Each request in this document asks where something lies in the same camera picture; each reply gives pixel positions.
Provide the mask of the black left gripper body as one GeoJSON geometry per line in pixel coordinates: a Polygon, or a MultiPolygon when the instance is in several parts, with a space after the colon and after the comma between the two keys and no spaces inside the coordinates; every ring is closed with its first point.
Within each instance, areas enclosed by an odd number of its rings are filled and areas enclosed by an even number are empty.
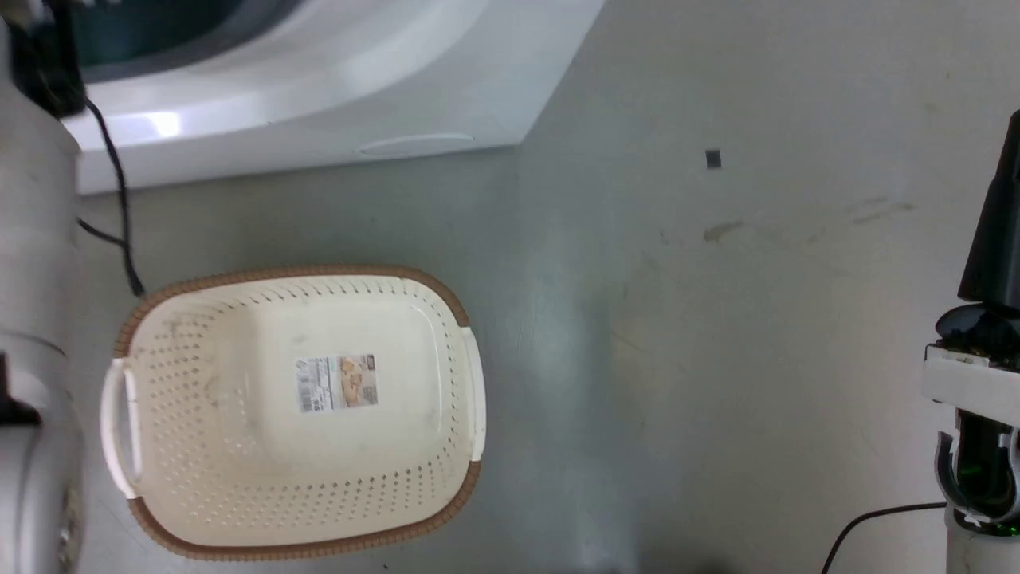
{"type": "Polygon", "coordinates": [[[87,108],[73,14],[76,0],[10,0],[10,68],[14,86],[56,119],[87,108]]]}

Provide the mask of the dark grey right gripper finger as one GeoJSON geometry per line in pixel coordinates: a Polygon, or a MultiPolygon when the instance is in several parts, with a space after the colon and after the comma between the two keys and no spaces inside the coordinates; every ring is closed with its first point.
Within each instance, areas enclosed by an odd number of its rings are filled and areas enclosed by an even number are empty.
{"type": "Polygon", "coordinates": [[[1020,110],[1010,116],[958,297],[1020,309],[1020,110]]]}

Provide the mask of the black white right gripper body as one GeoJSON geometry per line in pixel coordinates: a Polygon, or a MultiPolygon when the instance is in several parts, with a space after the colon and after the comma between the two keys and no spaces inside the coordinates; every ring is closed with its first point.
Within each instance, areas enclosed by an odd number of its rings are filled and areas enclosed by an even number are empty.
{"type": "Polygon", "coordinates": [[[1020,309],[960,305],[936,321],[921,392],[967,413],[1020,413],[1020,309]]]}

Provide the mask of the dark washing machine door opening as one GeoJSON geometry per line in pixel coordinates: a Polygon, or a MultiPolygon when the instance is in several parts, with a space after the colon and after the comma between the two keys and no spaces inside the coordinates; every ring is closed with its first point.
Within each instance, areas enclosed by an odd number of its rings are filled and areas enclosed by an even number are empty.
{"type": "Polygon", "coordinates": [[[178,69],[252,42],[305,0],[94,0],[72,9],[88,84],[178,69]]]}

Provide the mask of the white washing machine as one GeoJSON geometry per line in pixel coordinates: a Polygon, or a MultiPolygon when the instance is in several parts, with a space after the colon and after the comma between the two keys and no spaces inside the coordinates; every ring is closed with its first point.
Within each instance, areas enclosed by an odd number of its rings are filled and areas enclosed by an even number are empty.
{"type": "Polygon", "coordinates": [[[239,48],[88,84],[134,188],[510,147],[605,0],[305,0],[239,48]]]}

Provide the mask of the cream laundry basket brown rim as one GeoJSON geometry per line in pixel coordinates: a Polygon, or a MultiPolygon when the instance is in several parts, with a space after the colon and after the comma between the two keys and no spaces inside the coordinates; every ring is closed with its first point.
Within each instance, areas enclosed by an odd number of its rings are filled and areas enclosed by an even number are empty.
{"type": "Polygon", "coordinates": [[[480,345],[400,265],[226,273],[144,297],[100,403],[108,472],[153,541],[211,562],[317,558],[442,527],[481,473],[480,345]],[[379,403],[301,413],[294,360],[372,355],[379,403]]]}

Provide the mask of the printed label sticker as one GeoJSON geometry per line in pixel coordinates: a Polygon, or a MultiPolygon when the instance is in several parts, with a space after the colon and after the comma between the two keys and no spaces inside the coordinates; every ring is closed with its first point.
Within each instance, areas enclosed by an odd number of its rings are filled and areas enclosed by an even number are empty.
{"type": "Polygon", "coordinates": [[[372,355],[299,357],[292,362],[301,413],[334,413],[379,403],[372,355]]]}

